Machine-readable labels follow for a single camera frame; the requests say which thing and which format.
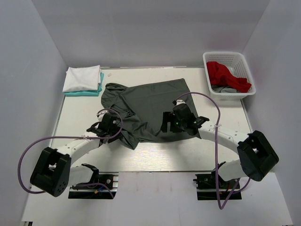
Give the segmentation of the dark grey t shirt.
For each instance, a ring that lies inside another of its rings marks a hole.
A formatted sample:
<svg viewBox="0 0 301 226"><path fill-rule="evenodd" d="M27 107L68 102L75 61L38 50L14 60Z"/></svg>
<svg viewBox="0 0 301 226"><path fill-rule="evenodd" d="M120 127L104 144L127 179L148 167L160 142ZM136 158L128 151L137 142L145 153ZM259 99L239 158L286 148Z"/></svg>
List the dark grey t shirt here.
<svg viewBox="0 0 301 226"><path fill-rule="evenodd" d="M126 87L108 83L101 96L104 108L119 113L123 120L123 145L134 150L140 142L169 143L190 139L186 132L163 133L163 113L172 111L173 101L181 96L190 110L197 114L185 79Z"/></svg>

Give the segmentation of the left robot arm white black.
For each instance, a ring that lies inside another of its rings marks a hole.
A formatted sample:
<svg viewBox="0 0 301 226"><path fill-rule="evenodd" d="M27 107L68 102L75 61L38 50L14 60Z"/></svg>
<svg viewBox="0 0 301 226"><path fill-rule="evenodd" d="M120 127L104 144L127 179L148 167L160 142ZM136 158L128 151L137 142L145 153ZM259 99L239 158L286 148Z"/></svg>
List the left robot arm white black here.
<svg viewBox="0 0 301 226"><path fill-rule="evenodd" d="M104 109L97 113L98 121L80 137L59 148L42 150L30 183L53 197L60 196L68 187L104 186L97 179L99 169L83 163L73 166L90 151L121 137L123 120L114 110Z"/></svg>

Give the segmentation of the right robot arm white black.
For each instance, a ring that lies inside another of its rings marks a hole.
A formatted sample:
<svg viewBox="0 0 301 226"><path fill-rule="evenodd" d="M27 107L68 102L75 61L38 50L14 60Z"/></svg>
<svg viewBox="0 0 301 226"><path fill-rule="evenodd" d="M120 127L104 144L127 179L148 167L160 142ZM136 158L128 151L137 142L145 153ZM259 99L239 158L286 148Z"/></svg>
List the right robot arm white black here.
<svg viewBox="0 0 301 226"><path fill-rule="evenodd" d="M238 160L218 166L218 178L225 182L244 177L262 181L279 162L278 155L262 132L255 130L244 134L217 126L206 117L196 117L187 104L176 105L171 112L163 113L161 131L199 135L201 139L217 142L235 152Z"/></svg>

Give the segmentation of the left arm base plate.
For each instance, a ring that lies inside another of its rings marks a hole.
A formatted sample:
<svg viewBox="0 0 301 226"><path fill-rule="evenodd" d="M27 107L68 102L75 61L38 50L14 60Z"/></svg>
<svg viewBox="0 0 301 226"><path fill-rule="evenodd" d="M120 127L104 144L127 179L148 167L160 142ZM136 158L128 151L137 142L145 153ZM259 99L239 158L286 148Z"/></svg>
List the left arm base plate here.
<svg viewBox="0 0 301 226"><path fill-rule="evenodd" d="M69 189L69 199L112 200L118 189L118 173L99 173L89 182L79 183Z"/></svg>

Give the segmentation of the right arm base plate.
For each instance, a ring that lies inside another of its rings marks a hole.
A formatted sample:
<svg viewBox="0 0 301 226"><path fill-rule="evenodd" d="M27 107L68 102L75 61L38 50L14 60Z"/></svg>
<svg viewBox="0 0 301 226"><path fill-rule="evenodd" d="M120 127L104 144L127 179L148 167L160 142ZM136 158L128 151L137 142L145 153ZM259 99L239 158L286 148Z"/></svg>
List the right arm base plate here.
<svg viewBox="0 0 301 226"><path fill-rule="evenodd" d="M238 181L237 179L232 179L228 182L219 180L219 195L221 201L226 200L227 196L235 187L237 181ZM195 178L193 179L193 182L196 185L198 201L217 200L215 176L213 174L211 173L196 174Z"/></svg>

